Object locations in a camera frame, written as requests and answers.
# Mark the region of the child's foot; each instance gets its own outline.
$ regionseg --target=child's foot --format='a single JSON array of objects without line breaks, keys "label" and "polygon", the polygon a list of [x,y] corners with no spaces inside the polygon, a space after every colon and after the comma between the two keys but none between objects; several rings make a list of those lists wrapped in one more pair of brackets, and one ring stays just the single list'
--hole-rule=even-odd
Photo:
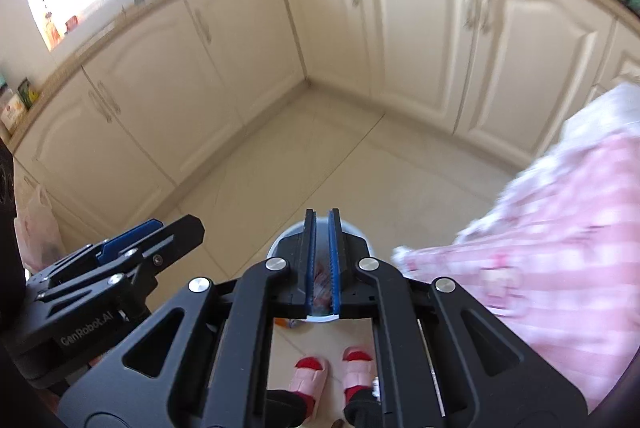
[{"label": "child's foot", "polygon": [[306,403],[305,419],[315,419],[320,396],[324,390],[329,363],[319,356],[305,356],[296,363],[296,372],[289,384],[289,391],[300,395]]},{"label": "child's foot", "polygon": [[353,394],[371,388],[376,377],[376,363],[369,351],[362,347],[349,347],[342,355],[342,386],[344,400],[349,402]]}]

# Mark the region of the black gripper frame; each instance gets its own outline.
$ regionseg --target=black gripper frame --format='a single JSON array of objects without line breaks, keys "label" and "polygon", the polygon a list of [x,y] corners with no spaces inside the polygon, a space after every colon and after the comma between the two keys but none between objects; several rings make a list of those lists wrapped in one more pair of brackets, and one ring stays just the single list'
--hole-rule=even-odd
[{"label": "black gripper frame", "polygon": [[[366,242],[342,232],[337,209],[330,221],[337,309],[371,319],[385,428],[584,426],[578,389],[460,285],[361,264]],[[314,233],[309,209],[303,232],[278,245],[284,267],[191,281],[66,392],[60,418],[69,428],[263,428],[273,318],[309,313]]]},{"label": "black gripper frame", "polygon": [[158,286],[156,275],[203,238],[201,221],[186,215],[104,265],[97,256],[108,240],[31,277],[20,315],[1,337],[23,377],[48,388],[117,345],[148,318],[145,299]]}]

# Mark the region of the beige floor tile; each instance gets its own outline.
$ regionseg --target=beige floor tile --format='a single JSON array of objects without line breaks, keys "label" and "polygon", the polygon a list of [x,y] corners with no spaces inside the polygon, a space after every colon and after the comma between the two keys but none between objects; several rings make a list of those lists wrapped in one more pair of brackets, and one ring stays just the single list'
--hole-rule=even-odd
[{"label": "beige floor tile", "polygon": [[517,170],[470,151],[458,140],[402,117],[385,115],[367,141],[461,188],[493,201]]},{"label": "beige floor tile", "polygon": [[305,92],[178,205],[203,221],[207,251],[227,274],[264,245],[380,119],[344,105]]},{"label": "beige floor tile", "polygon": [[340,217],[359,228],[378,258],[393,248],[449,245],[457,231],[482,217],[490,202],[434,173],[380,149],[368,138],[305,202],[325,214],[338,207]]},{"label": "beige floor tile", "polygon": [[269,390],[286,390],[293,376],[294,367],[304,356],[282,335],[282,328],[274,326],[271,339],[271,357],[269,360]]},{"label": "beige floor tile", "polygon": [[324,386],[324,392],[320,398],[320,406],[318,407],[318,416],[313,422],[307,422],[305,427],[309,428],[330,428],[336,419],[344,418],[342,410],[344,409],[344,391],[342,382],[339,379],[329,378]]}]

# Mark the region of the blue gripper pad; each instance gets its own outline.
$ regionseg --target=blue gripper pad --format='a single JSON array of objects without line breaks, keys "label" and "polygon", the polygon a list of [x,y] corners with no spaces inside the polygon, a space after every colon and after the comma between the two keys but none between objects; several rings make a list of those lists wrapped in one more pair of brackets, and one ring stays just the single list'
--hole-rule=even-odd
[{"label": "blue gripper pad", "polygon": [[329,211],[329,257],[331,262],[332,312],[340,314],[340,263],[338,262],[338,235],[334,211]]},{"label": "blue gripper pad", "polygon": [[316,279],[316,234],[318,231],[318,215],[314,211],[309,231],[309,253],[306,262],[306,311],[311,314],[314,303],[314,281]]},{"label": "blue gripper pad", "polygon": [[102,252],[95,257],[98,261],[98,265],[104,265],[106,263],[114,261],[118,257],[118,253],[127,248],[133,243],[136,243],[145,236],[154,233],[161,227],[163,227],[161,221],[152,218],[145,223],[137,225],[133,229],[129,229],[126,233],[122,233],[116,238],[112,238],[110,241],[104,244]]}]

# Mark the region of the pink slipper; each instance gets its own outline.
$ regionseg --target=pink slipper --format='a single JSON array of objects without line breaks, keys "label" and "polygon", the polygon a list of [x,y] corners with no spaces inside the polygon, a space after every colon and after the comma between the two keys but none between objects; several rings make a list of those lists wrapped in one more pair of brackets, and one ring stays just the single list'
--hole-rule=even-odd
[{"label": "pink slipper", "polygon": [[[366,358],[358,358],[357,353],[364,354]],[[376,362],[364,347],[349,347],[342,355],[342,387],[345,399],[348,402],[357,392],[363,388],[371,388],[376,377]]]},{"label": "pink slipper", "polygon": [[[322,367],[320,370],[298,366],[304,364],[305,360],[316,360]],[[289,391],[298,395],[305,395],[314,400],[314,408],[312,414],[307,417],[309,420],[316,418],[320,397],[324,390],[326,377],[329,374],[329,362],[321,356],[305,356],[296,363],[296,371],[293,374],[291,383],[289,383]]]}]

